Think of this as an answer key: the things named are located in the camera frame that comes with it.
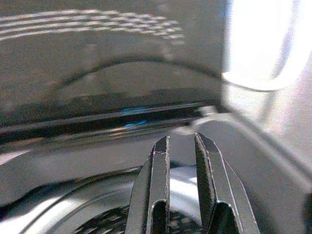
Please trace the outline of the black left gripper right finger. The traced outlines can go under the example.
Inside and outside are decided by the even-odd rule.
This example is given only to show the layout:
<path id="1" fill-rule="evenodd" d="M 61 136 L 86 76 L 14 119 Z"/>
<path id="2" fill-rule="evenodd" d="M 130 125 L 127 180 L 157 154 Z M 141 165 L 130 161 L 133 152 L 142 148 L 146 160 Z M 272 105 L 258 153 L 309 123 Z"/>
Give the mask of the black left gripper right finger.
<path id="1" fill-rule="evenodd" d="M 197 133 L 195 157 L 203 233 L 258 234 L 246 190 L 217 145 Z"/>

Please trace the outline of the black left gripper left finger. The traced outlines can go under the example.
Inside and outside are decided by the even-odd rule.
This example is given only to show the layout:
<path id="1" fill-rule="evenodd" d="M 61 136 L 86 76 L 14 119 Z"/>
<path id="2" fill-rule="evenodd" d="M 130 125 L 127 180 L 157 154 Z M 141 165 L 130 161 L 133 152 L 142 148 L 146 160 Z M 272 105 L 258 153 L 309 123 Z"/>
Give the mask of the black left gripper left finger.
<path id="1" fill-rule="evenodd" d="M 169 137 L 153 146 L 135 179 L 127 217 L 127 234 L 168 234 L 170 220 Z"/>

